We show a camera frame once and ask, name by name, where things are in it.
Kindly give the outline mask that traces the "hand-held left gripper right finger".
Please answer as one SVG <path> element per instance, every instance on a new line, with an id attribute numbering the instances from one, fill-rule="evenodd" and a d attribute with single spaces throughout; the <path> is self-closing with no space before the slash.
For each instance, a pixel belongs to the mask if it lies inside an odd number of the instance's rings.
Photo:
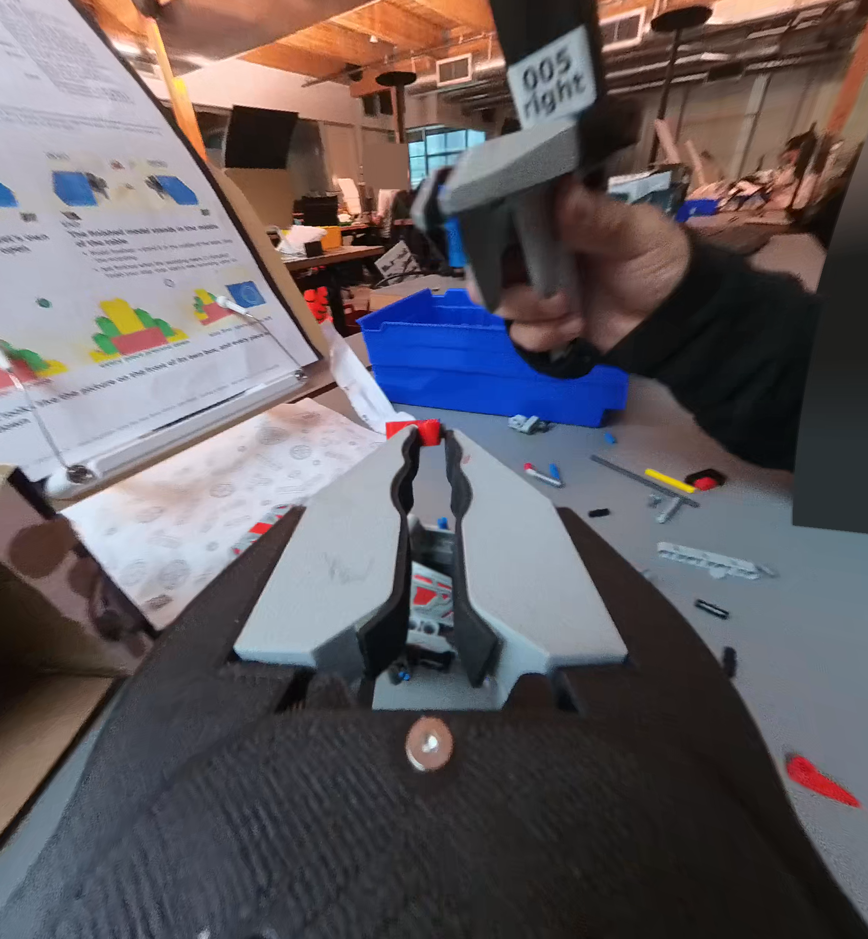
<path id="1" fill-rule="evenodd" d="M 627 646 L 555 505 L 460 431 L 444 435 L 454 642 L 472 687 L 618 665 Z"/>

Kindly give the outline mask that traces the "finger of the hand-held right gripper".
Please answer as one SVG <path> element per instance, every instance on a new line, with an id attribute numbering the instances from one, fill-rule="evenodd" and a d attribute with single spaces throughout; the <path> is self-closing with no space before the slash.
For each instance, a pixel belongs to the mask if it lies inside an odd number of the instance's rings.
<path id="1" fill-rule="evenodd" d="M 414 227 L 428 237 L 433 237 L 444 225 L 439 194 L 451 174 L 450 169 L 436 169 L 422 181 L 411 204 L 411 221 Z"/>
<path id="2" fill-rule="evenodd" d="M 487 310 L 498 310 L 503 258 L 519 247 L 531 287 L 543 298 L 574 297 L 574 255 L 558 241 L 555 189 L 580 165 L 578 121 L 554 119 L 469 149 L 440 189 L 440 210 L 454 219 Z"/>

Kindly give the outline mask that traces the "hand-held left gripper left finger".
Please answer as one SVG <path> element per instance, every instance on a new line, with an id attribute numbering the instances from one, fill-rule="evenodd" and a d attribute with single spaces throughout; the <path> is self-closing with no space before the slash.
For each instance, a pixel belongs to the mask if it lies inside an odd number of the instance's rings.
<path id="1" fill-rule="evenodd" d="M 399 430 L 309 500 L 235 640 L 243 661 L 374 679 L 407 638 L 421 439 Z"/>

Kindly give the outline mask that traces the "grey red brick vehicle model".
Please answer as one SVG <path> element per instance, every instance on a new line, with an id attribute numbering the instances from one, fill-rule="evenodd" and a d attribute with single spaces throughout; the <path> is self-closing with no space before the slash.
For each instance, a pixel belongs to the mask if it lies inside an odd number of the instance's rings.
<path id="1" fill-rule="evenodd" d="M 300 517 L 234 642 L 244 662 L 332 673 L 350 683 L 387 672 L 447 673 L 457 660 L 454 535 L 410 515 L 381 543 L 348 533 L 324 545 Z"/>

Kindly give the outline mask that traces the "person's right forearm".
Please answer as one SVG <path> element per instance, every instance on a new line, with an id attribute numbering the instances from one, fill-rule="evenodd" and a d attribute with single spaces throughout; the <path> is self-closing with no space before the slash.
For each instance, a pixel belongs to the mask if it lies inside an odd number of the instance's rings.
<path id="1" fill-rule="evenodd" d="M 661 383 L 727 452 L 793 473 L 822 300 L 688 234 L 680 284 L 602 362 Z"/>

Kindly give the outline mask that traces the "printed marker sheet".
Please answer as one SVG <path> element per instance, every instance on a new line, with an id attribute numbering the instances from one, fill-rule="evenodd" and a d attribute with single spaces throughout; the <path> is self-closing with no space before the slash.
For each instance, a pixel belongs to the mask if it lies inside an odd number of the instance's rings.
<path id="1" fill-rule="evenodd" d="M 374 262 L 379 275 L 375 289 L 393 287 L 425 275 L 425 271 L 406 241 L 397 241 Z"/>

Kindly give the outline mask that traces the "printed white paper bag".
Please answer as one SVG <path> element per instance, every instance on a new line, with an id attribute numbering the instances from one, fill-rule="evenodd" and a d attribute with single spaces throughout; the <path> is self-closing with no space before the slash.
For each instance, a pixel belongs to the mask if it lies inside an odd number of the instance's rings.
<path id="1" fill-rule="evenodd" d="M 64 510 L 102 569 L 157 630 L 251 542 L 385 441 L 305 399 L 240 425 Z"/>

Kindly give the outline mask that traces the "black floor lamp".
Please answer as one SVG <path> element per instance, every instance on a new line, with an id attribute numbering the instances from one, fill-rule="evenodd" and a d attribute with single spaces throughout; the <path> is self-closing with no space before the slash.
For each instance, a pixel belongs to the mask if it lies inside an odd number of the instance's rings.
<path id="1" fill-rule="evenodd" d="M 672 83 L 675 79 L 676 62 L 683 33 L 704 26 L 710 19 L 713 6 L 710 3 L 694 3 L 686 6 L 666 8 L 650 21 L 650 31 L 654 34 L 669 37 L 670 52 L 662 81 L 662 91 L 659 105 L 654 119 L 654 138 L 650 147 L 649 160 L 654 162 L 657 158 L 661 139 L 657 129 L 657 121 L 663 121 L 666 115 L 668 100 Z"/>
<path id="2" fill-rule="evenodd" d="M 417 75 L 413 71 L 390 69 L 380 72 L 375 79 L 379 88 L 387 89 L 390 93 L 395 120 L 395 137 L 399 144 L 407 142 L 406 89 L 415 83 L 416 78 Z"/>

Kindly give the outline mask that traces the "long dark grey brick axle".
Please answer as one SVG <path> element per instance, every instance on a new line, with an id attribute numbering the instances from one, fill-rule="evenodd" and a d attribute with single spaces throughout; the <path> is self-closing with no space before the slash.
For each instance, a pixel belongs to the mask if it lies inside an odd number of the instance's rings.
<path id="1" fill-rule="evenodd" d="M 615 464 L 615 463 L 612 463 L 611 461 L 609 461 L 609 460 L 607 460 L 607 459 L 605 459 L 605 458 L 603 458 L 603 457 L 601 457 L 601 456 L 599 456 L 599 455 L 597 455 L 597 454 L 592 454 L 592 455 L 589 457 L 589 459 L 590 459 L 593 463 L 596 463 L 597 465 L 602 466 L 602 467 L 604 467 L 604 468 L 607 469 L 607 470 L 610 470 L 610 471 L 612 471 L 612 472 L 614 472 L 614 473 L 617 473 L 617 474 L 621 475 L 622 477 L 624 477 L 624 478 L 626 478 L 626 479 L 628 479 L 628 480 L 630 480 L 630 481 L 632 481 L 632 482 L 634 482 L 634 483 L 637 483 L 637 484 L 640 484 L 640 485 L 642 485 L 642 486 L 645 486 L 646 488 L 648 488 L 648 489 L 651 490 L 652 492 L 658 493 L 658 494 L 660 494 L 661 496 L 664 496 L 664 497 L 666 497 L 666 498 L 679 499 L 679 500 L 681 501 L 681 503 L 683 503 L 683 504 L 685 504 L 685 505 L 687 505 L 687 506 L 690 506 L 690 507 L 692 507 L 692 508 L 699 508 L 700 505 L 701 505 L 701 503 L 700 503 L 698 500 L 693 499 L 690 495 L 688 495 L 688 494 L 686 494 L 686 493 L 684 493 L 684 492 L 678 490 L 677 488 L 674 488 L 674 487 L 666 487 L 666 486 L 664 486 L 663 484 L 658 483 L 658 482 L 657 482 L 655 479 L 653 479 L 652 477 L 649 477 L 649 476 L 646 476 L 646 475 L 640 475 L 640 474 L 635 473 L 635 472 L 633 472 L 633 471 L 631 471 L 631 470 L 629 470 L 629 469 L 623 468 L 623 467 L 621 467 L 621 466 L 619 466 L 619 465 L 617 465 L 617 464 Z"/>

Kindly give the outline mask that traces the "blue plastic bin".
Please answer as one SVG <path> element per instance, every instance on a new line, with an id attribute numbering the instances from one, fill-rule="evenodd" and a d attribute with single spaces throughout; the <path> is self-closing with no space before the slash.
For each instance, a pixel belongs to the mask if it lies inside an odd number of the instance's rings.
<path id="1" fill-rule="evenodd" d="M 495 314 L 463 289 L 425 289 L 359 319 L 375 379 L 393 404 L 556 425 L 600 427 L 628 402 L 629 379 L 596 366 L 558 380 L 538 374 L 515 351 Z"/>

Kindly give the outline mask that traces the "light grey brick beam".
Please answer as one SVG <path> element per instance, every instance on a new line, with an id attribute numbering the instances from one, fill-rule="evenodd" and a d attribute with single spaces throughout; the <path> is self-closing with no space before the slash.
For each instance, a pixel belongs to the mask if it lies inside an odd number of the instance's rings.
<path id="1" fill-rule="evenodd" d="M 775 576 L 753 561 L 689 546 L 659 542 L 656 546 L 656 552 L 663 560 L 707 571 L 715 580 L 739 578 L 746 581 L 756 581 L 761 578 L 773 578 Z"/>

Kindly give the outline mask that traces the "white clip bar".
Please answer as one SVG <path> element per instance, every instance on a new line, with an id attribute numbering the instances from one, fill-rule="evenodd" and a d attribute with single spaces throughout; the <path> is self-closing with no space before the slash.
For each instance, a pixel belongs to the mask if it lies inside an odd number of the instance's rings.
<path id="1" fill-rule="evenodd" d="M 41 484 L 42 493 L 47 499 L 56 501 L 75 499 L 112 480 L 131 475 L 146 465 L 166 459 L 172 452 L 191 447 L 226 429 L 261 408 L 290 400 L 308 387 L 317 369 L 318 364 L 313 363 L 291 375 L 257 384 L 223 402 L 149 429 L 134 441 L 113 445 L 83 461 L 80 468 L 85 473 L 78 475 L 78 480 L 72 479 L 67 469 L 54 471 Z"/>

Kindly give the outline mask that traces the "red brick tooth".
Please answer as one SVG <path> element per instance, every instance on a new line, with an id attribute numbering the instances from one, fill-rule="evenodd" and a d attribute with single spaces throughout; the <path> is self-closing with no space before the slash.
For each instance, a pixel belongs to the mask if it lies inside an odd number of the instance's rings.
<path id="1" fill-rule="evenodd" d="M 784 762 L 786 776 L 797 785 L 821 797 L 853 808 L 862 806 L 860 800 L 816 765 L 799 754 L 789 754 Z"/>

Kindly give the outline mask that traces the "black wall monitor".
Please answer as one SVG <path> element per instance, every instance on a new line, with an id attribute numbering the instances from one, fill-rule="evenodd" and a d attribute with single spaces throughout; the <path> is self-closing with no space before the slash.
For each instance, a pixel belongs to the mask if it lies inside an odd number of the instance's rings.
<path id="1" fill-rule="evenodd" d="M 286 170 L 299 113 L 232 106 L 222 147 L 225 169 Z"/>

